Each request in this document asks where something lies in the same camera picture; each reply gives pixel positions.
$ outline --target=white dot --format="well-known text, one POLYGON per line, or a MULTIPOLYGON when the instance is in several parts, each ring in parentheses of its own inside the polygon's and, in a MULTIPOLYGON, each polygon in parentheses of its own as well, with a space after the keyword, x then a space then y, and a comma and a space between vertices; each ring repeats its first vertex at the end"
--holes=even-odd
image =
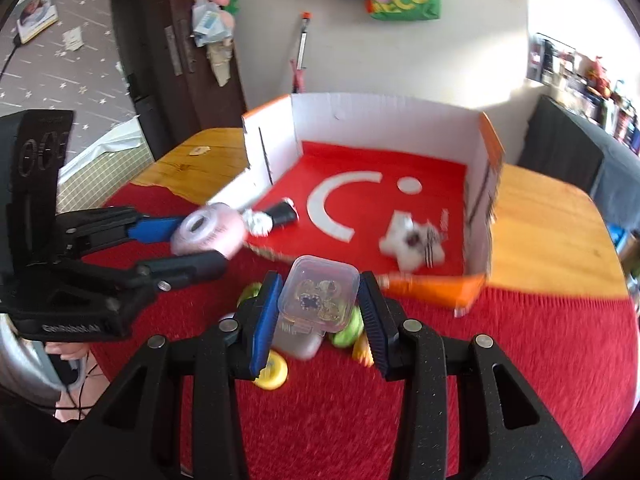
POLYGON ((417 178, 404 176, 398 179, 398 189, 407 195, 416 195, 422 191, 422 184, 417 178))

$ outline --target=yellow round object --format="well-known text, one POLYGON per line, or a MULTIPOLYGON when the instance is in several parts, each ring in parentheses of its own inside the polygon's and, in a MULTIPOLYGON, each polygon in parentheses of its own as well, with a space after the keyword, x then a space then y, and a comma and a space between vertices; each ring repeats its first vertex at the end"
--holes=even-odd
POLYGON ((289 369, 284 357, 269 350, 267 365, 260 371, 260 376, 254 381, 254 384, 263 390, 275 390, 284 384, 288 373, 289 369))

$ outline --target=white wall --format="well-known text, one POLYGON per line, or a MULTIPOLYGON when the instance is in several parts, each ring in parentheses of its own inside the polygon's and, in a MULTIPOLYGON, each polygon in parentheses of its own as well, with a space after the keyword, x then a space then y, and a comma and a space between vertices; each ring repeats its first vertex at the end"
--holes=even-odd
POLYGON ((307 91, 398 94, 486 110, 507 160, 517 159, 540 92, 523 87, 527 0, 442 0, 440 20, 410 23, 374 20, 362 0, 239 0, 239 7, 236 55, 249 108, 290 91, 289 59, 300 12, 308 10, 307 91))
POLYGON ((529 31, 556 38, 591 59, 602 56, 612 83, 624 79, 640 105, 640 38, 617 0, 529 0, 529 31))

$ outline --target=photo of baby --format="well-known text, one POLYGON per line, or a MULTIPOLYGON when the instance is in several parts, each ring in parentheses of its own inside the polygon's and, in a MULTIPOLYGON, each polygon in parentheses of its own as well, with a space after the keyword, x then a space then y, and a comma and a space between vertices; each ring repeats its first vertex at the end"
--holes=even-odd
POLYGON ((58 11, 52 0, 23 0, 18 4, 18 12, 17 28, 22 44, 58 20, 58 11))

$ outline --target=open box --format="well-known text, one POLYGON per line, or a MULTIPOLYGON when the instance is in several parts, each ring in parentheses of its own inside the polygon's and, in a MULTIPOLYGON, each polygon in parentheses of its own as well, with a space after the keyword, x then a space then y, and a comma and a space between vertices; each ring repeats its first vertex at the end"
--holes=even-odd
POLYGON ((290 262, 302 254, 344 261, 372 270, 390 293, 458 313, 471 306, 490 273, 504 153, 484 113, 405 97, 323 93, 280 97, 243 121, 249 167, 210 203, 260 210, 290 197, 300 215, 296 225, 249 237, 249 247, 290 262), (445 264, 409 274, 380 254, 394 212, 446 232, 445 264))

